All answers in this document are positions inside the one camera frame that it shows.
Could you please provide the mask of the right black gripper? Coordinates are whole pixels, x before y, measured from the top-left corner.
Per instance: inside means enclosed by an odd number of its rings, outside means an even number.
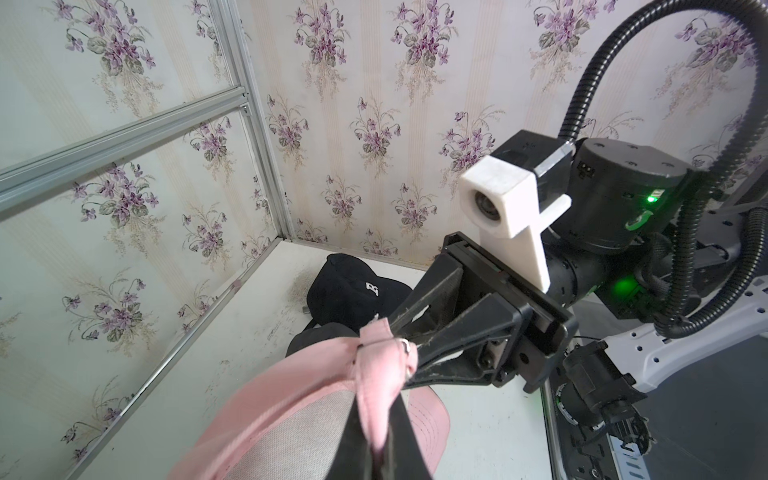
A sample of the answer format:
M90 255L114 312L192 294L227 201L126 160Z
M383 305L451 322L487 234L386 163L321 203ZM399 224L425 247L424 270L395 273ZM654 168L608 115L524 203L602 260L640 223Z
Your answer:
M388 316L397 336L428 334L405 387L502 387L520 376L536 391L560 365L574 315L463 233L446 236L442 251Z

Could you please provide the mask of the pink cap back wall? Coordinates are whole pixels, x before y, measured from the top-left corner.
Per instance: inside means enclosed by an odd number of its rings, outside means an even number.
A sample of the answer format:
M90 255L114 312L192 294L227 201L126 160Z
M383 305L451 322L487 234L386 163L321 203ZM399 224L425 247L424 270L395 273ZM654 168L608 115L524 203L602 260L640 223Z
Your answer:
M414 343L375 318L356 338L304 348L254 377L219 410L170 470L172 479L323 479L357 402L375 465L383 464L389 411L400 396L431 476L450 416L429 387L406 392L416 373Z

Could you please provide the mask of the dark grey baseball cap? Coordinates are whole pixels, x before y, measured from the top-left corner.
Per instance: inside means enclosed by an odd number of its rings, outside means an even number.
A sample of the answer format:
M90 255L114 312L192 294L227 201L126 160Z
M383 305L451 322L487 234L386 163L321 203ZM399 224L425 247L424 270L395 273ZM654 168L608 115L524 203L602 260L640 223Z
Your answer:
M346 325L340 323L328 323L315 326L297 334L289 343L285 356L288 357L311 345L334 339L356 338L358 333Z

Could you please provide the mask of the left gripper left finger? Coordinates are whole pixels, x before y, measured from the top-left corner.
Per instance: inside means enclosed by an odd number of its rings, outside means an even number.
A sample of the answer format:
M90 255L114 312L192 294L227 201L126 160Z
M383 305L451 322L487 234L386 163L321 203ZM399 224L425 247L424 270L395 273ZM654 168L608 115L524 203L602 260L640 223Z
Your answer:
M374 462L354 401L326 480L372 480Z

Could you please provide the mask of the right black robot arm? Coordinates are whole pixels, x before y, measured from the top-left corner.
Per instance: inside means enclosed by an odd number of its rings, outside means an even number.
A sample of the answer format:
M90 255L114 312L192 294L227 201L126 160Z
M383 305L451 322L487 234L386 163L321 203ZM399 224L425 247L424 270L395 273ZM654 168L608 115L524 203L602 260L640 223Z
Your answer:
M756 63L749 104L709 168L649 146L581 136L619 52L683 11L735 21ZM637 403L682 368L754 336L733 306L767 257L767 204L741 214L736 254L706 272L705 211L767 129L767 8L760 1L654 1L591 58L556 137L522 130L465 170L457 192L479 230L448 235L390 316L419 364L406 387L523 378L554 412L563 479L630 478L653 440Z

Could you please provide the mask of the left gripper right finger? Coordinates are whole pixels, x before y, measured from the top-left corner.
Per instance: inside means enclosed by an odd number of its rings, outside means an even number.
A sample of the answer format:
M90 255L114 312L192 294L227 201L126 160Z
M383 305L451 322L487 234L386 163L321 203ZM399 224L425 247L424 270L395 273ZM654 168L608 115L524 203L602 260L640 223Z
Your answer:
M389 411L388 435L383 450L383 479L432 479L400 396Z

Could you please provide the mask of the black cap white letter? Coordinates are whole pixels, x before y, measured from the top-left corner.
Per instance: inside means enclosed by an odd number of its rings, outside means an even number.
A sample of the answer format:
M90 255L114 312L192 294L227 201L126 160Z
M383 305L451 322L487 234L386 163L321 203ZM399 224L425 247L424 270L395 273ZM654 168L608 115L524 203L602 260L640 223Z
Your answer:
M378 276L357 257L330 254L306 296L311 316L307 328L335 323L358 333L375 317L394 313L411 292L405 283Z

